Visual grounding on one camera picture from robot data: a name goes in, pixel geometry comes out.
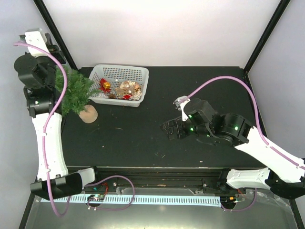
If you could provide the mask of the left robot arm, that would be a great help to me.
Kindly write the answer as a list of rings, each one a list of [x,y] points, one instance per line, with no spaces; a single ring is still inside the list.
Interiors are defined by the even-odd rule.
[[[31,192],[50,200],[77,195],[85,186],[98,190],[102,178],[94,168],[69,173],[65,165],[61,142],[62,96],[55,86],[56,68],[63,68],[64,55],[48,33],[29,30],[20,38],[29,51],[15,61],[14,69],[24,84],[39,155],[37,180],[30,185]]]

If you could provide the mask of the small green christmas tree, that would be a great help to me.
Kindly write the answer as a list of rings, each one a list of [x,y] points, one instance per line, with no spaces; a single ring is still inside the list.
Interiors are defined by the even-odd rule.
[[[94,106],[89,105],[90,97],[98,95],[100,89],[92,89],[94,82],[77,70],[63,67],[67,75],[67,88],[61,101],[61,114],[65,117],[70,111],[77,114],[85,123],[93,123],[98,117]]]

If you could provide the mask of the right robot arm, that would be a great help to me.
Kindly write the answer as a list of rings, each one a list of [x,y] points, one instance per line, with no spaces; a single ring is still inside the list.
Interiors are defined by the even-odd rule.
[[[160,126],[169,140],[196,136],[204,144],[229,146],[247,153],[265,166],[250,170],[225,168],[218,179],[207,181],[209,189],[229,194],[242,188],[261,188],[286,199],[305,194],[304,159],[266,140],[240,115],[219,114],[207,101],[198,98],[179,102],[181,97],[174,104],[182,115]]]

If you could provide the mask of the white plastic basket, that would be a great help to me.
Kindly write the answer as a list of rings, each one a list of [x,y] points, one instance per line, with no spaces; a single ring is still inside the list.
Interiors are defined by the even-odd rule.
[[[144,100],[149,71],[143,67],[96,65],[90,73],[90,99],[97,104],[138,107]]]

